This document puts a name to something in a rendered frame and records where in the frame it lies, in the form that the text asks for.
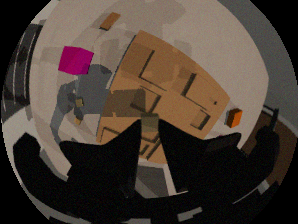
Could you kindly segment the magenta block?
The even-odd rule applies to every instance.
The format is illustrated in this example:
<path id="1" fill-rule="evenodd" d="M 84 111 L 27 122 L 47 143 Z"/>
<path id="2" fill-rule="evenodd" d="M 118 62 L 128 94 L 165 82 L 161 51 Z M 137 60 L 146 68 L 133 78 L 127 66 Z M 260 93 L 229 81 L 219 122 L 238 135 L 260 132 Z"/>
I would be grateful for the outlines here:
<path id="1" fill-rule="evenodd" d="M 88 73 L 90 61 L 92 61 L 93 52 L 86 51 L 85 48 L 65 47 L 61 53 L 61 60 L 57 71 L 64 71 L 69 75 L 86 75 Z"/>

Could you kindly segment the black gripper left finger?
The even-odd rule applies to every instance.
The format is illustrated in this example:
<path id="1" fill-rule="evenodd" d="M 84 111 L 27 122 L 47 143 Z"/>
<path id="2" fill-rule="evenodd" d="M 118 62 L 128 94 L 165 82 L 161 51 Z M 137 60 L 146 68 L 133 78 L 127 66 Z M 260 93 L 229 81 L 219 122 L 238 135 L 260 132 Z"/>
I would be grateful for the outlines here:
<path id="1" fill-rule="evenodd" d="M 136 188 L 138 156 L 141 149 L 141 119 L 134 120 L 130 127 L 104 145 L 60 141 L 59 147 L 69 164 L 77 167 L 112 172 L 124 188 L 126 197 L 133 197 Z"/>

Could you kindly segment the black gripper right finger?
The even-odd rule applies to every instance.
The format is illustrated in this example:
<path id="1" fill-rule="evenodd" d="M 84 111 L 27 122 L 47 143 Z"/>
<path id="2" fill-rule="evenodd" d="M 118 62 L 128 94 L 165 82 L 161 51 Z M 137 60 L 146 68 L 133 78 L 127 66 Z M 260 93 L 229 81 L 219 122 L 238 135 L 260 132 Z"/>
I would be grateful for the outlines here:
<path id="1" fill-rule="evenodd" d="M 242 137 L 242 133 L 234 132 L 209 140 L 198 139 L 164 119 L 158 119 L 158 135 L 168 161 L 169 173 L 176 186 L 176 193 L 188 190 L 186 185 L 194 179 L 198 169 L 210 155 L 235 147 Z"/>

